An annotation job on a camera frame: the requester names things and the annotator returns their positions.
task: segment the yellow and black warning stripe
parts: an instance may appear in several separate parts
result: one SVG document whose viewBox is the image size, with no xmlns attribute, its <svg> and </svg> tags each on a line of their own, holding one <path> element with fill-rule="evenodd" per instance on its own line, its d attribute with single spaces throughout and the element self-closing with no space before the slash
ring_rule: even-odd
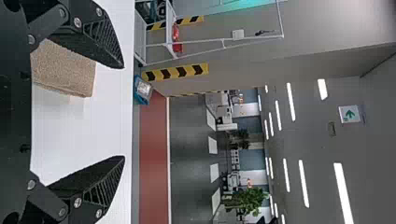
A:
<svg viewBox="0 0 396 224">
<path fill-rule="evenodd" d="M 193 93 L 187 93 L 187 94 L 180 94 L 180 95 L 171 95 L 169 97 L 183 97 L 183 96 L 193 96 L 193 95 L 205 95 L 207 93 L 221 93 L 223 91 L 201 91 L 201 92 L 193 92 Z"/>
<path fill-rule="evenodd" d="M 198 22 L 203 22 L 204 21 L 204 16 L 192 16 L 192 17 L 186 17 L 182 19 L 176 20 L 177 25 L 191 25 L 195 24 Z M 147 31 L 156 31 L 156 30 L 162 30 L 165 29 L 166 27 L 166 21 L 157 21 L 152 24 L 149 24 L 148 27 L 146 28 Z"/>
<path fill-rule="evenodd" d="M 195 77 L 209 74 L 208 63 L 196 63 L 145 71 L 142 78 L 146 81 L 161 81 L 171 78 Z"/>
</svg>

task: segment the blue object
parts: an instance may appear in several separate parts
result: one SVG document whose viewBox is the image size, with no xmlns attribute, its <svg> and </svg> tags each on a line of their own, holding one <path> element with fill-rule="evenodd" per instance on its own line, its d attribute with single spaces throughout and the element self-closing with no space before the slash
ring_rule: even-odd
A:
<svg viewBox="0 0 396 224">
<path fill-rule="evenodd" d="M 134 75 L 134 98 L 140 105 L 148 105 L 152 86 L 139 75 Z"/>
</svg>

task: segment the metal frame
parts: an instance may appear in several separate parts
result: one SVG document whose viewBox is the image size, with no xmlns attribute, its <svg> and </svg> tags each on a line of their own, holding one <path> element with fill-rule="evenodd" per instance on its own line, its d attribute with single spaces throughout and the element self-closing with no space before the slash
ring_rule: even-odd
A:
<svg viewBox="0 0 396 224">
<path fill-rule="evenodd" d="M 235 48 L 240 48 L 248 45 L 254 45 L 254 44 L 260 44 L 264 43 L 270 40 L 278 40 L 278 39 L 283 39 L 285 37 L 284 30 L 283 30 L 283 22 L 282 22 L 282 17 L 280 15 L 280 9 L 279 9 L 279 0 L 276 1 L 276 11 L 277 11 L 277 19 L 278 19 L 278 25 L 279 25 L 279 35 L 266 35 L 266 36 L 248 36 L 244 37 L 242 39 L 235 40 L 233 38 L 215 38 L 215 39 L 204 39 L 204 40 L 192 40 L 192 41 L 179 41 L 179 42 L 173 42 L 172 40 L 172 25 L 173 22 L 176 20 L 176 13 L 172 8 L 172 5 L 169 3 L 168 0 L 166 0 L 166 40 L 164 43 L 158 43 L 158 44 L 149 44 L 146 45 L 146 48 L 157 48 L 157 47 L 165 47 L 168 49 L 170 54 L 172 55 L 172 59 L 167 59 L 167 60 L 162 60 L 154 63 L 147 63 L 147 61 L 141 62 L 139 59 L 139 62 L 141 62 L 144 66 L 150 66 L 158 63 L 167 63 L 171 62 L 177 59 L 184 59 L 192 56 L 197 56 L 201 54 L 206 54 L 206 53 L 211 53 L 211 52 L 216 52 L 220 50 L 225 50 L 225 49 L 235 49 Z M 243 41 L 243 40 L 249 40 L 251 42 L 248 43 L 243 43 L 243 44 L 236 44 L 236 45 L 231 45 L 231 46 L 226 46 L 225 41 Z M 208 42 L 221 42 L 222 43 L 222 48 L 218 49 L 211 49 L 211 50 L 205 50 L 193 54 L 187 54 L 183 56 L 177 56 L 173 52 L 173 45 L 176 44 L 197 44 L 197 43 L 208 43 Z"/>
<path fill-rule="evenodd" d="M 139 12 L 137 12 L 137 10 L 134 10 L 134 27 L 136 29 L 137 27 L 137 23 L 141 23 L 143 24 L 142 26 L 142 30 L 143 32 L 139 33 L 137 31 L 134 32 L 134 57 L 143 65 L 147 65 L 146 64 L 146 55 L 147 55 L 147 51 L 146 51 L 146 43 L 147 43 L 147 27 L 148 25 L 146 24 L 145 20 L 142 18 L 142 16 L 139 14 Z M 137 48 L 138 40 L 142 40 L 142 46 L 140 47 L 141 49 Z"/>
</svg>

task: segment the white table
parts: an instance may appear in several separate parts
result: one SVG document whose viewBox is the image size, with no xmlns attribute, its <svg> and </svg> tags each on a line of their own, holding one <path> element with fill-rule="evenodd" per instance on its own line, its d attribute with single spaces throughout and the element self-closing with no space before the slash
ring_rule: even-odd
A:
<svg viewBox="0 0 396 224">
<path fill-rule="evenodd" d="M 80 99 L 33 87 L 31 169 L 44 184 L 114 155 L 124 155 L 122 179 L 100 223 L 131 223 L 134 1 L 97 0 L 116 29 L 125 69 L 96 67 L 93 97 Z"/>
</svg>

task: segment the potted plant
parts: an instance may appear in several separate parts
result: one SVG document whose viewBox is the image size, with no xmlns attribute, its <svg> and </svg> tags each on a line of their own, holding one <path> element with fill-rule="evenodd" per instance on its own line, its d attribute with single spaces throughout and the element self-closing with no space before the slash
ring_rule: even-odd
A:
<svg viewBox="0 0 396 224">
<path fill-rule="evenodd" d="M 238 143 L 238 146 L 242 149 L 248 149 L 248 147 L 250 147 L 250 143 L 248 140 L 242 140 L 242 142 Z"/>
<path fill-rule="evenodd" d="M 260 188 L 251 188 L 245 191 L 237 191 L 231 199 L 223 200 L 226 211 L 240 208 L 244 211 L 244 216 L 253 213 L 257 217 L 262 201 L 269 198 L 269 193 Z"/>
</svg>

